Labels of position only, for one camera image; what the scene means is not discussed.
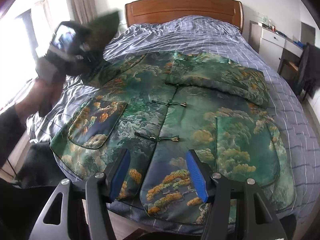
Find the person's left hand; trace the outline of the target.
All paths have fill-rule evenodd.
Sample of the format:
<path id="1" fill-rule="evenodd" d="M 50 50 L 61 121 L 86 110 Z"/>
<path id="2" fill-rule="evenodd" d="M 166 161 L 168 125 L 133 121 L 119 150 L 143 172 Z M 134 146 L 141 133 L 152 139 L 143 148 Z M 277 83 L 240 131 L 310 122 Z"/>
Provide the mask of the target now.
<path id="1" fill-rule="evenodd" d="M 16 114 L 22 124 L 25 124 L 27 118 L 39 111 L 41 103 L 48 99 L 54 106 L 61 97 L 65 77 L 51 85 L 46 84 L 42 79 L 35 79 L 29 93 L 20 101 L 15 103 Z"/>

